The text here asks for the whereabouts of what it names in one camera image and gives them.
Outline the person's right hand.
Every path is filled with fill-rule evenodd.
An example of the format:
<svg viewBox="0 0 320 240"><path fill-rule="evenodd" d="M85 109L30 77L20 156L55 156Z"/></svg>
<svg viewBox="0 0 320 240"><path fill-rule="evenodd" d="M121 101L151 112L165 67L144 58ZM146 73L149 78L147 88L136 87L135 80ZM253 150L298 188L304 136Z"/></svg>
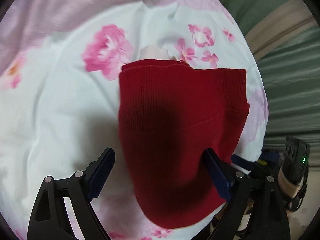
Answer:
<svg viewBox="0 0 320 240"><path fill-rule="evenodd" d="M285 174L284 174L282 168L280 168L279 173L278 173L278 184L279 184L281 191L291 199L295 198L295 196L298 194L299 190L302 188L300 183L298 183L297 185L291 183L285 177Z"/></svg>

